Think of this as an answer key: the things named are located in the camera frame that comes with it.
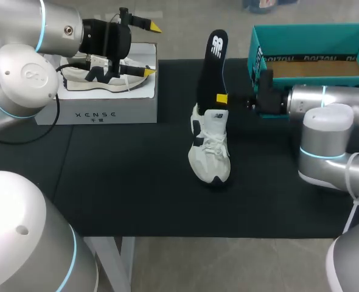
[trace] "shoe sole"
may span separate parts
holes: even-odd
[[[99,83],[99,82],[76,82],[76,81],[70,81],[67,80],[65,77],[63,77],[64,80],[64,87],[68,91],[90,91],[95,89],[104,89],[112,93],[120,93],[120,92],[126,92],[128,91],[127,85],[109,85],[105,83]],[[135,89],[137,86],[140,87],[143,82],[147,80],[147,77],[145,79],[141,79],[138,82],[132,83],[129,87],[130,90]]]

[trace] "new balance logo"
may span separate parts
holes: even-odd
[[[218,36],[214,36],[212,40],[212,49],[211,52],[216,55],[220,59],[221,57],[221,49],[223,48],[223,40]]]

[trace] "cardboard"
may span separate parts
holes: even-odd
[[[132,43],[128,57],[158,68],[156,44]],[[57,68],[60,56],[45,56]],[[60,72],[58,96],[60,116],[57,125],[106,123],[156,123],[158,110],[158,76],[148,76],[142,86],[129,92],[112,93],[104,89],[68,91]],[[57,112],[55,99],[35,117],[38,125],[51,125]]]
[[[326,77],[359,76],[359,64],[356,61],[314,61],[314,62],[266,62],[275,78],[282,77]]]
[[[359,23],[255,26],[248,57],[255,92],[260,71],[270,68],[277,89],[359,87]]]

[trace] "black cable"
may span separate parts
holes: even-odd
[[[78,67],[77,64],[66,64],[66,65],[62,65],[59,66],[55,71],[59,72],[61,71],[63,68],[66,67]],[[47,135],[48,133],[50,133],[52,131],[52,129],[54,129],[54,126],[57,124],[58,119],[59,119],[59,114],[60,114],[60,102],[59,102],[59,96],[58,94],[55,95],[55,99],[57,101],[57,115],[55,116],[55,120],[52,123],[52,125],[49,127],[49,129],[47,131],[45,131],[42,135],[40,135],[39,137],[36,137],[35,139],[32,140],[28,140],[28,141],[21,141],[21,142],[13,142],[13,141],[2,141],[0,140],[1,144],[6,144],[6,145],[24,145],[24,144],[29,144],[32,142],[35,142],[37,140],[40,140],[41,138],[45,137],[45,135]]]

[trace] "black insole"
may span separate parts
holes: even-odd
[[[227,46],[228,36],[224,30],[218,29],[211,33],[197,85],[197,103],[201,115],[208,109],[226,108],[226,104],[216,102],[216,95],[226,93],[223,70]]]

